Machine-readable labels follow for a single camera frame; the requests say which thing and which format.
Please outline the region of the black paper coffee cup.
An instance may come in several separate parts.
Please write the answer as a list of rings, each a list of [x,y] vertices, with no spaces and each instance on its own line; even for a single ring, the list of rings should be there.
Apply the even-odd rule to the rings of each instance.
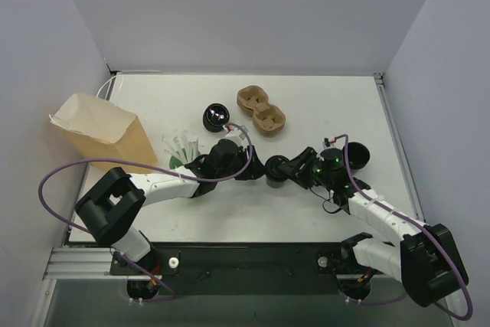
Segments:
[[[266,184],[271,188],[281,188],[284,186],[285,180],[266,177]]]

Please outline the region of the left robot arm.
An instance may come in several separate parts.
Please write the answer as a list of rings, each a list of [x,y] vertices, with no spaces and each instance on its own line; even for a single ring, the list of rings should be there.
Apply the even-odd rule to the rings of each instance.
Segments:
[[[75,211],[96,244],[126,256],[139,274],[149,273],[155,265],[152,245],[132,225],[142,207],[200,197],[213,191],[218,179],[257,180],[266,169],[253,146],[222,139],[208,154],[176,168],[175,173],[128,174],[115,167],[76,203]]]

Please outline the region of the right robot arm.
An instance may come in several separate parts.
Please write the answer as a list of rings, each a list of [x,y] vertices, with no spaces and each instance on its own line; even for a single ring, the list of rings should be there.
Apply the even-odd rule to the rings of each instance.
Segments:
[[[427,307],[469,283],[456,242],[447,227],[408,217],[386,202],[354,172],[371,158],[368,148],[351,142],[321,152],[306,148],[294,159],[275,155],[266,162],[269,181],[290,180],[304,189],[324,188],[338,209],[356,217],[384,237],[361,233],[344,240],[341,266],[350,272],[368,267],[400,282],[408,296]]]

